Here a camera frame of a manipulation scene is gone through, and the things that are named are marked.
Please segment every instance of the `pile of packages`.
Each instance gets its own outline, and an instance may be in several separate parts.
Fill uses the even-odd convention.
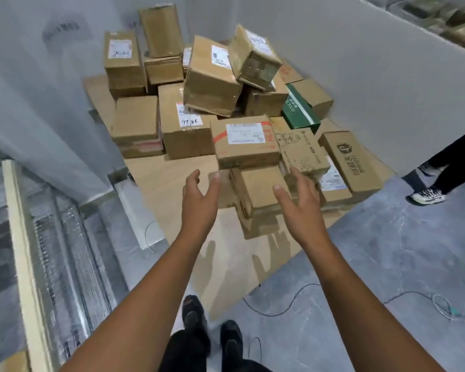
[[[405,0],[389,11],[465,47],[465,6],[445,0]]]
[[[382,187],[351,132],[317,141],[333,100],[265,38],[238,25],[227,46],[195,36],[187,47],[175,5],[139,15],[149,52],[140,54],[134,32],[105,35],[117,101],[110,132],[125,158],[216,155],[246,222],[279,213],[274,184],[297,198],[291,166],[317,182],[325,208],[360,202]]]

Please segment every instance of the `black shoe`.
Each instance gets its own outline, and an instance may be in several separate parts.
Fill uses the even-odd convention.
[[[243,336],[237,323],[227,320],[221,326],[221,346],[223,359],[243,359]]]
[[[205,329],[205,311],[196,295],[188,295],[182,302],[182,323],[185,329]]]

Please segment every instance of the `green box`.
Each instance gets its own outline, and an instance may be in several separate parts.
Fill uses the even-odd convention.
[[[291,129],[310,128],[315,133],[320,126],[320,119],[312,107],[291,84],[286,84],[289,95],[284,103],[282,115]]]

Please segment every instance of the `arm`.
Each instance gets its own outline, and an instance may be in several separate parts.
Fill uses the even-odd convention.
[[[220,179],[212,179],[204,196],[199,175],[194,171],[183,187],[182,225],[174,243],[61,372],[158,370],[196,257],[217,216]]]
[[[332,244],[313,181],[299,173],[298,206],[278,186],[288,230],[306,252],[357,372],[444,372],[412,335],[375,297]]]

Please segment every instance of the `person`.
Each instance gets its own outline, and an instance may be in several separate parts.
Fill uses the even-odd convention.
[[[279,185],[273,191],[288,231],[304,249],[319,277],[354,369],[444,372],[331,242],[313,181],[295,168],[291,172],[297,179],[298,204]],[[184,299],[184,330],[170,337],[193,265],[217,216],[220,178],[215,175],[203,195],[198,189],[199,175],[196,170],[186,179],[181,229],[172,245],[61,372],[206,370],[210,339],[196,297]],[[223,372],[269,371],[243,359],[242,334],[234,321],[222,325],[221,346]]]
[[[446,200],[456,187],[465,183],[465,135],[419,166],[426,176],[437,176],[433,185],[409,196],[414,205],[432,205]]]

